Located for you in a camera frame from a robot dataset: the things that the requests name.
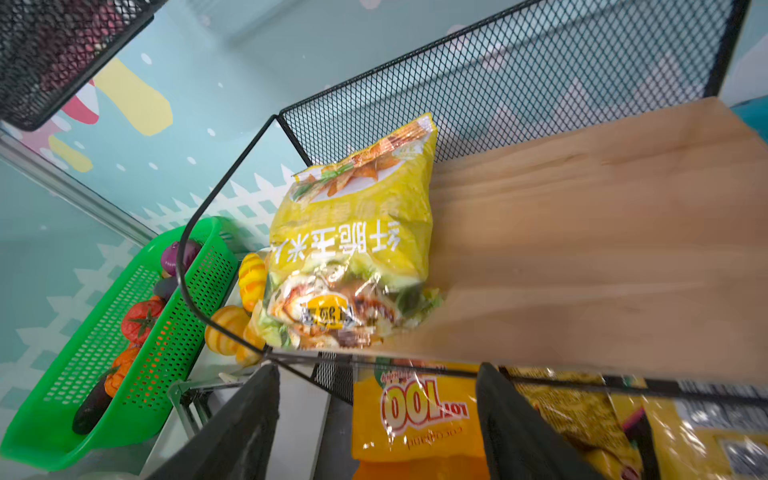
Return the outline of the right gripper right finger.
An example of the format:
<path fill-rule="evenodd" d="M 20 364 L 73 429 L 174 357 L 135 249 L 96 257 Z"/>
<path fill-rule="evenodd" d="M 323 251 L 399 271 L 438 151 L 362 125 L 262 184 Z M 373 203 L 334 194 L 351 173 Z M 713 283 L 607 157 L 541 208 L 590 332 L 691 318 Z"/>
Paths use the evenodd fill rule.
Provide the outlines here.
<path fill-rule="evenodd" d="M 480 365 L 478 418 L 492 479 L 600 479 L 495 367 Z"/>

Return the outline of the yellow green corn snack bag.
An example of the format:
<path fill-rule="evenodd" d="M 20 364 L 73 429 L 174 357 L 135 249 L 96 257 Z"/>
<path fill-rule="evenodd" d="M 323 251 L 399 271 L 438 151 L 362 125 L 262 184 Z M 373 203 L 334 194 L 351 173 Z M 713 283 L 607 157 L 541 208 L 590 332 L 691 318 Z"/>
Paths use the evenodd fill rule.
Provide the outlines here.
<path fill-rule="evenodd" d="M 415 329 L 440 304 L 427 286 L 437 140 L 424 114 L 295 176 L 266 251 L 256 329 L 268 345 L 367 348 Z"/>

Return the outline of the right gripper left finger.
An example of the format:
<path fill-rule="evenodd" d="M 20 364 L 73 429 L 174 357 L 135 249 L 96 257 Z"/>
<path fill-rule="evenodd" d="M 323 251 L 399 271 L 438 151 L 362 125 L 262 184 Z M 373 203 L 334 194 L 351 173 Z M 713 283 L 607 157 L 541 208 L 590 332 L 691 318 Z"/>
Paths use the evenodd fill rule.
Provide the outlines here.
<path fill-rule="evenodd" d="M 152 479 L 264 479 L 279 419 L 280 374 L 256 371 Z"/>

